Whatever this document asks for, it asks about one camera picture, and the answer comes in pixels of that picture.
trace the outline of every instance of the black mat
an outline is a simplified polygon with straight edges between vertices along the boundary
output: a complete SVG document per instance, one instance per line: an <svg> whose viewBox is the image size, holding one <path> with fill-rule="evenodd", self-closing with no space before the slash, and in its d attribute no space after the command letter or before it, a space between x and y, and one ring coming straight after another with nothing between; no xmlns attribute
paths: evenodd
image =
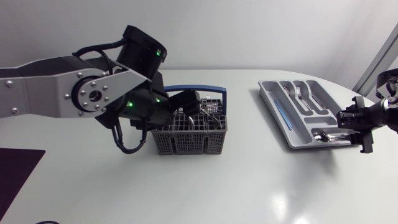
<svg viewBox="0 0 398 224"><path fill-rule="evenodd" d="M0 149L0 221L44 153L44 150Z"/></svg>

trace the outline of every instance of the black cable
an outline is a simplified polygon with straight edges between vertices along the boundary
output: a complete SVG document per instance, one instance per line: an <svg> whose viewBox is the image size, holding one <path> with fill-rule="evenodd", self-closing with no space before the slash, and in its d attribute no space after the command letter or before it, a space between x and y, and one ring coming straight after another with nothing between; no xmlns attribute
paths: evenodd
<svg viewBox="0 0 398 224"><path fill-rule="evenodd" d="M59 224L59 223L57 223L55 221L42 221L42 222L38 222L36 224Z"/></svg>
<svg viewBox="0 0 398 224"><path fill-rule="evenodd" d="M102 57L106 60L106 64L108 65L108 72L109 72L110 75L112 75L113 74L113 67L112 67L112 63L111 63L109 57L102 50L96 50L96 51L98 53L100 53L102 55Z"/></svg>
<svg viewBox="0 0 398 224"><path fill-rule="evenodd" d="M116 143L117 147L120 148L120 150L122 150L122 152L124 152L126 154L135 153L145 144L145 141L147 139L147 120L143 119L142 122L143 122L142 137L141 137L139 145L137 147L135 147L134 149L127 149L126 147L124 147L123 134L122 134L122 130L121 130L119 122L116 124L115 127L112 128L113 140Z"/></svg>
<svg viewBox="0 0 398 224"><path fill-rule="evenodd" d="M82 49L78 50L75 53L72 53L73 56L80 57L83 54L87 52L92 52L92 51L97 51L97 50L108 50L108 49L114 49L116 47L120 47L124 44L127 43L127 39L123 38L119 41L110 43L110 44L99 44L99 45L93 45L89 47L83 47Z"/></svg>

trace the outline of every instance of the white wall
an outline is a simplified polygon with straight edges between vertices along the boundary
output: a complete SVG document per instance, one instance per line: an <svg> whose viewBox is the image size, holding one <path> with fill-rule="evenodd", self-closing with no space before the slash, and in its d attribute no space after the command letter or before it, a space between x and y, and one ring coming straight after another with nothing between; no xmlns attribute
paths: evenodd
<svg viewBox="0 0 398 224"><path fill-rule="evenodd" d="M0 66L119 40L131 24L166 46L163 69L273 68L352 88L397 9L396 0L1 0Z"/></svg>

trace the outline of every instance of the fork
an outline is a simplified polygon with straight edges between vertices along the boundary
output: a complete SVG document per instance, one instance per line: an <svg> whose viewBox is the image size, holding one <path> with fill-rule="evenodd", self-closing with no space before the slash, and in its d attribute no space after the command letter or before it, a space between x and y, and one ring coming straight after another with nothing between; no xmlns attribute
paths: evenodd
<svg viewBox="0 0 398 224"><path fill-rule="evenodd" d="M310 105L308 105L308 103L305 101L305 99L304 99L303 96L301 95L301 89L300 89L300 87L296 87L296 93L297 93L297 96L298 96L299 100L301 100L301 102L304 103L304 105L307 107L307 109L308 109L308 110L312 110L311 107L310 107Z"/></svg>

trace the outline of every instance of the blue utensil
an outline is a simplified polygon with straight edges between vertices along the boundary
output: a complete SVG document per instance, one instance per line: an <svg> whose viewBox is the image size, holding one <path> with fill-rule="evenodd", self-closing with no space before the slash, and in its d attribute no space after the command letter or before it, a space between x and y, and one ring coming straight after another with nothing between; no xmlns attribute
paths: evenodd
<svg viewBox="0 0 398 224"><path fill-rule="evenodd" d="M282 110L282 107L279 106L278 101L274 100L274 103L275 103L276 107L278 108L280 115L282 115L283 119L285 120L285 123L286 123L288 129L292 130L293 129L292 123L287 118L285 112Z"/></svg>

